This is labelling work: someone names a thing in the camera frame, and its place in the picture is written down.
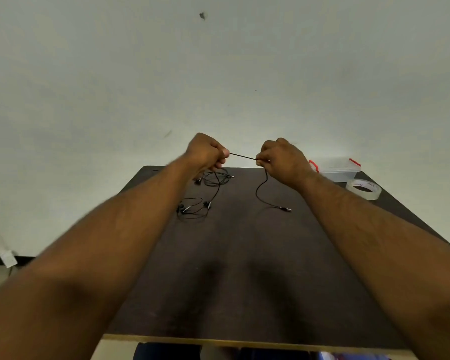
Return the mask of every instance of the beige floor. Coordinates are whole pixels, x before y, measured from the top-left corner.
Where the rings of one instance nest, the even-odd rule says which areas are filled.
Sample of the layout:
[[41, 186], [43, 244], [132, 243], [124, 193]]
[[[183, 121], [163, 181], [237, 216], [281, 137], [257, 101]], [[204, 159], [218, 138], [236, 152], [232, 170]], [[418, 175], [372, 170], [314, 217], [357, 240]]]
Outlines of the beige floor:
[[[0, 284], [8, 278], [9, 272], [0, 266]], [[136, 342], [102, 340], [98, 344], [92, 360], [132, 360]], [[213, 346], [204, 346], [201, 351], [202, 360], [227, 360], [226, 357]], [[390, 356], [393, 360], [413, 360], [415, 357]]]

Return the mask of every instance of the clear adhesive tape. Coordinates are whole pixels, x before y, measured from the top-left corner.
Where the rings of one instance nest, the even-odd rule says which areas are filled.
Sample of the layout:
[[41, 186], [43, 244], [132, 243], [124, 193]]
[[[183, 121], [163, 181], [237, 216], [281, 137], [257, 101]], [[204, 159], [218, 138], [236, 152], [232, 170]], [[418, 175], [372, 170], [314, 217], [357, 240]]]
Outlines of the clear adhesive tape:
[[[363, 187], [370, 190], [371, 192], [366, 192], [355, 187]], [[367, 201], [376, 200], [380, 196], [380, 193], [382, 193], [382, 188], [378, 184], [364, 179], [349, 180], [346, 183], [345, 189], [355, 193], [357, 196], [365, 198]]]

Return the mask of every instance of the white wall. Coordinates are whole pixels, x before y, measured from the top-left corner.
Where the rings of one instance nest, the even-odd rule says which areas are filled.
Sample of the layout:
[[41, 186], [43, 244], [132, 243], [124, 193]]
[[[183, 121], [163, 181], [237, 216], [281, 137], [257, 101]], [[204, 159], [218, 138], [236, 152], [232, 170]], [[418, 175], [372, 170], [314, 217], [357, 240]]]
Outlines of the white wall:
[[18, 254], [197, 131], [245, 155], [279, 136], [350, 155], [450, 241], [450, 0], [0, 0], [0, 231]]

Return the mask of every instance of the clear plastic box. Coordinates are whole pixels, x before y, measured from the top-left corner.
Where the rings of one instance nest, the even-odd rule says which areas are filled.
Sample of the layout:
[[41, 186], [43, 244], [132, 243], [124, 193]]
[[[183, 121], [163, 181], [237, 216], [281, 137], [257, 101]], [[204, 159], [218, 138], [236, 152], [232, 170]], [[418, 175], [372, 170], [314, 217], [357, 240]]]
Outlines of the clear plastic box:
[[347, 157], [323, 157], [309, 160], [312, 169], [333, 182], [348, 182], [362, 170], [359, 163]]

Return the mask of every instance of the dark brown table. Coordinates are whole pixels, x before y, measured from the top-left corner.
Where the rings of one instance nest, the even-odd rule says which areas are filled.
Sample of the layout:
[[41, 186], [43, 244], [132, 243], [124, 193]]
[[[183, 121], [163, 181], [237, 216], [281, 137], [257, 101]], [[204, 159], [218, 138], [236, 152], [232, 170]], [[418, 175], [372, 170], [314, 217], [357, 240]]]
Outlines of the dark brown table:
[[[144, 166], [123, 188], [156, 174]], [[173, 215], [105, 338], [404, 353], [396, 331], [298, 193], [262, 168], [228, 168], [206, 219]], [[371, 180], [364, 173], [357, 178]], [[215, 187], [190, 184], [185, 197]], [[440, 237], [383, 190], [375, 205]]]

